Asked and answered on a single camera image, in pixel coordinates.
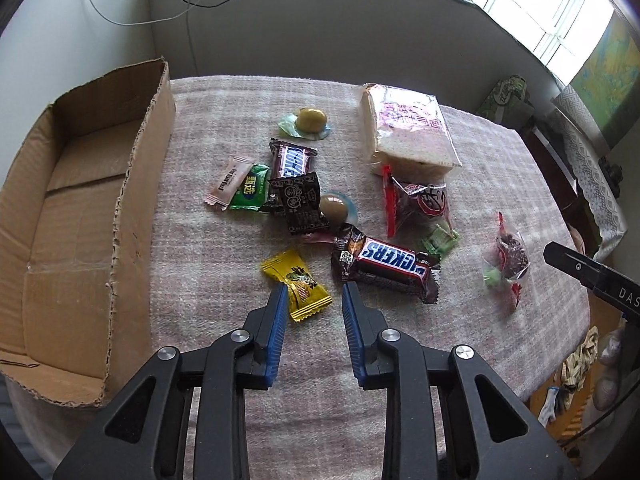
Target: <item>wall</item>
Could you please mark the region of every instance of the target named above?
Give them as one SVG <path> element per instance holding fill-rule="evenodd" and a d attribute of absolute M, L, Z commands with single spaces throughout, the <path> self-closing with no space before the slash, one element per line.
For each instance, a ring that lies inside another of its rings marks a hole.
<path fill-rule="evenodd" d="M 149 2 L 153 18 L 185 7 L 180 0 Z M 156 51 L 174 78 L 195 75 L 185 22 L 153 27 Z M 432 92 L 467 111 L 513 73 L 525 77 L 540 112 L 551 110 L 549 99 L 559 92 L 532 53 L 459 0 L 233 0 L 193 9 L 190 23 L 201 75 L 373 81 Z"/>
<path fill-rule="evenodd" d="M 609 155 L 609 162 L 622 166 L 618 204 L 625 215 L 628 229 L 612 253 L 613 266 L 618 272 L 640 283 L 640 121 L 622 137 Z"/>
<path fill-rule="evenodd" d="M 115 21 L 149 19 L 148 0 L 94 2 Z M 113 68 L 154 54 L 149 25 L 111 25 L 86 0 L 24 0 L 0 36 L 0 184 L 48 103 Z"/>

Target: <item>table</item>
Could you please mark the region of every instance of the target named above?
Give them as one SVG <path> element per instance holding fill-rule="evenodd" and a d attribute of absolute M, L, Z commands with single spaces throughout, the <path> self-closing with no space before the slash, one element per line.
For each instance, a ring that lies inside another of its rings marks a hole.
<path fill-rule="evenodd" d="M 385 235 L 382 183 L 370 174 L 360 142 L 356 87 L 288 78 L 210 76 L 172 82 L 177 117 L 159 186 L 151 257 L 151 325 L 156 348 L 208 346 L 263 306 L 273 285 L 259 264 L 294 241 L 281 219 L 251 212 L 213 212 L 203 196 L 229 156 L 270 163 L 278 120 L 302 106 L 325 110 L 334 127 L 318 147 L 314 169 L 324 190 L 356 203 L 359 227 Z M 361 285 L 364 301 L 389 326 L 423 345 L 473 346 L 526 399 L 581 342 L 589 325 L 586 291 L 547 266 L 543 248 L 572 239 L 540 170 L 513 130 L 443 107 L 464 166 L 449 184 L 452 222 L 460 245 L 443 261 L 440 299 L 417 298 Z M 531 269 L 519 308 L 485 290 L 481 253 L 497 231 L 497 212 L 527 243 Z M 399 244 L 415 243 L 405 232 Z M 300 247 L 313 276 L 334 304 L 287 327 L 280 371 L 268 392 L 247 392 L 246 426 L 252 478 L 380 476 L 385 393 L 358 388 L 351 370 L 325 246 Z M 190 427 L 195 425 L 195 409 Z M 442 423 L 436 414 L 442 443 Z M 193 431 L 188 447 L 192 453 Z"/>

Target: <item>metal screw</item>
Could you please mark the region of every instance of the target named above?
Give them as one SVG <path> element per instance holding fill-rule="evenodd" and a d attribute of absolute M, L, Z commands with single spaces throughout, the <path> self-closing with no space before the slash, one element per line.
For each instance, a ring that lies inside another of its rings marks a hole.
<path fill-rule="evenodd" d="M 382 339 L 385 341 L 398 341 L 398 339 L 400 339 L 400 333 L 393 328 L 387 328 L 382 331 Z"/>
<path fill-rule="evenodd" d="M 460 359 L 471 359 L 474 356 L 474 349 L 471 346 L 459 345 L 456 346 L 456 355 Z"/>
<path fill-rule="evenodd" d="M 175 348 L 172 346 L 163 346 L 158 350 L 158 359 L 161 361 L 169 361 L 175 357 Z"/>
<path fill-rule="evenodd" d="M 231 341 L 235 341 L 236 343 L 243 343 L 249 339 L 249 333 L 246 330 L 234 330 L 231 333 Z"/>

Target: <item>black candy wrapper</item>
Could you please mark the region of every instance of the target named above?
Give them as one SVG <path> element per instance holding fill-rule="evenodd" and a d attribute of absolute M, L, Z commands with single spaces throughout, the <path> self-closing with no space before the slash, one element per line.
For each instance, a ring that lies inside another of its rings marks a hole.
<path fill-rule="evenodd" d="M 274 178 L 271 189 L 277 192 L 292 235 L 323 231 L 329 220 L 320 211 L 320 183 L 315 171 L 299 176 Z"/>
<path fill-rule="evenodd" d="M 344 281 L 372 283 L 415 294 L 423 303 L 436 303 L 440 288 L 440 257 L 414 253 L 367 237 L 351 224 L 342 224 L 331 254 L 336 276 Z"/>

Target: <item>bread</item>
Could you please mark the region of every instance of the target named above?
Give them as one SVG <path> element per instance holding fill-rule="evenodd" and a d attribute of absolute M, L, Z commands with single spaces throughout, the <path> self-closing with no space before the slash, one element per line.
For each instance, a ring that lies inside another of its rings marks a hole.
<path fill-rule="evenodd" d="M 370 84 L 360 105 L 374 173 L 390 164 L 401 182 L 428 184 L 462 167 L 434 96 Z"/>

